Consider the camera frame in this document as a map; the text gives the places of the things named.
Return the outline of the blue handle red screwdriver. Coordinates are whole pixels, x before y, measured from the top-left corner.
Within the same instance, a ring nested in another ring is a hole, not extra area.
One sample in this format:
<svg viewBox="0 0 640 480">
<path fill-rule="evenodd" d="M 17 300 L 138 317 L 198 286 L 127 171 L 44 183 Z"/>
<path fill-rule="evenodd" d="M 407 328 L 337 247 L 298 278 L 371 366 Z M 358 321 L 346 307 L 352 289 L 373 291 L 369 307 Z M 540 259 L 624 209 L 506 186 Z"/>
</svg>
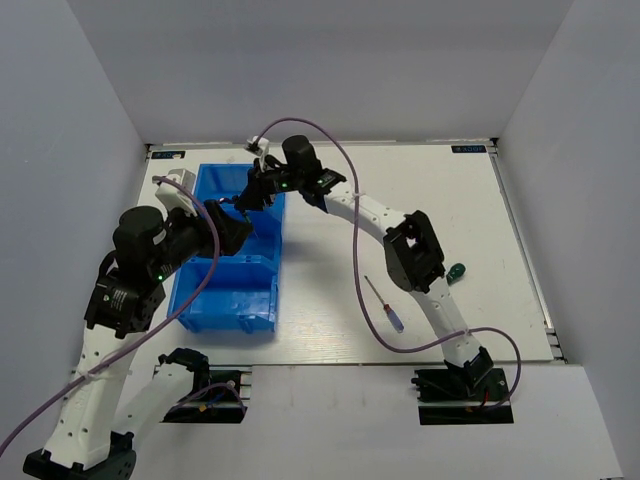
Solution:
<svg viewBox="0 0 640 480">
<path fill-rule="evenodd" d="M 401 321 L 401 319 L 399 318 L 399 316 L 396 314 L 395 310 L 390 306 L 390 304 L 388 302 L 386 302 L 384 300 L 382 295 L 379 293 L 379 291 L 376 289 L 375 285 L 373 284 L 373 282 L 370 280 L 370 278 L 367 275 L 364 276 L 364 279 L 367 282 L 367 284 L 369 285 L 369 287 L 371 288 L 372 292 L 374 293 L 374 295 L 376 296 L 378 301 L 380 302 L 380 304 L 382 306 L 382 309 L 385 312 L 386 318 L 388 319 L 388 321 L 390 322 L 390 324 L 392 325 L 394 330 L 397 333 L 403 333 L 404 332 L 404 324 Z"/>
</svg>

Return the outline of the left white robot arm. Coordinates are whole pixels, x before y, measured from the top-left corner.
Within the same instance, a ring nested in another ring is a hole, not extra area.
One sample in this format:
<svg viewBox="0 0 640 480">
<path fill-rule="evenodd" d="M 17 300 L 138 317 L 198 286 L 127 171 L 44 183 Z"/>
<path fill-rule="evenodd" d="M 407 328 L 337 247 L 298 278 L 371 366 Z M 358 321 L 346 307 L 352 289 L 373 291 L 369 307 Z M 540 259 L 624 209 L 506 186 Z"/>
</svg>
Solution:
<svg viewBox="0 0 640 480">
<path fill-rule="evenodd" d="M 84 316 L 79 363 L 59 400 L 58 424 L 23 471 L 37 479 L 127 479 L 148 433 L 187 396 L 211 387 L 208 359 L 178 348 L 160 358 L 152 381 L 125 408 L 118 403 L 136 350 L 165 298 L 164 281 L 195 256 L 236 254 L 253 231 L 215 200 L 199 213 L 190 205 L 163 214 L 152 206 L 127 210 L 114 249 L 99 267 Z"/>
</svg>

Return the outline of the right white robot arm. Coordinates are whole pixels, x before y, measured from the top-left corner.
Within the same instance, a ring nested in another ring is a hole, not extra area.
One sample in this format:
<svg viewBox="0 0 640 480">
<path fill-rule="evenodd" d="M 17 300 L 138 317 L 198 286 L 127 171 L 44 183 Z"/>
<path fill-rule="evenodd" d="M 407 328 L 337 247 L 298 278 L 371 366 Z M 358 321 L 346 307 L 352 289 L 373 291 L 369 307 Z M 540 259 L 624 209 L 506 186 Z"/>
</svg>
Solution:
<svg viewBox="0 0 640 480">
<path fill-rule="evenodd" d="M 283 161 L 270 155 L 268 148 L 264 139 L 248 140 L 246 149 L 255 159 L 247 185 L 235 201 L 236 209 L 261 211 L 277 195 L 297 192 L 307 204 L 352 223 L 355 232 L 366 232 L 382 246 L 393 284 L 411 295 L 429 321 L 453 390 L 466 399 L 484 391 L 493 361 L 470 332 L 451 295 L 444 252 L 429 217 L 420 210 L 401 213 L 357 190 L 355 182 L 323 167 L 304 135 L 283 142 Z"/>
</svg>

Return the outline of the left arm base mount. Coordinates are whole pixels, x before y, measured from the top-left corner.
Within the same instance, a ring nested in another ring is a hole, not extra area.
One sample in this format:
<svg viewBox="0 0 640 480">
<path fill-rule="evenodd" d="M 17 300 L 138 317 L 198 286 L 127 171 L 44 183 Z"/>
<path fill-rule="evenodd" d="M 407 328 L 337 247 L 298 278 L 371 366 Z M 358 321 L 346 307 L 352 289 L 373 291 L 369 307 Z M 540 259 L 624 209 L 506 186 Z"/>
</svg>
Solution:
<svg viewBox="0 0 640 480">
<path fill-rule="evenodd" d="M 240 424 L 248 411 L 252 387 L 250 367 L 211 367 L 200 381 L 162 420 L 167 424 Z"/>
</svg>

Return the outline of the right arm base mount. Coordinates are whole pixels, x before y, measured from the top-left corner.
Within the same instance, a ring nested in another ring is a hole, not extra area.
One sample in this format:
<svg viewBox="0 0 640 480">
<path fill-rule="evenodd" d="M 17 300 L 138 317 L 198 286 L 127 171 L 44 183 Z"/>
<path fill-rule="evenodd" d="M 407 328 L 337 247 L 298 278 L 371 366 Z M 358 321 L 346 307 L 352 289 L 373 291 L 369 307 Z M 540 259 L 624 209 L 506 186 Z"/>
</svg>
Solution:
<svg viewBox="0 0 640 480">
<path fill-rule="evenodd" d="M 469 390 L 447 369 L 414 371 L 421 426 L 506 425 L 514 423 L 504 370 L 494 368 L 476 390 Z"/>
</svg>

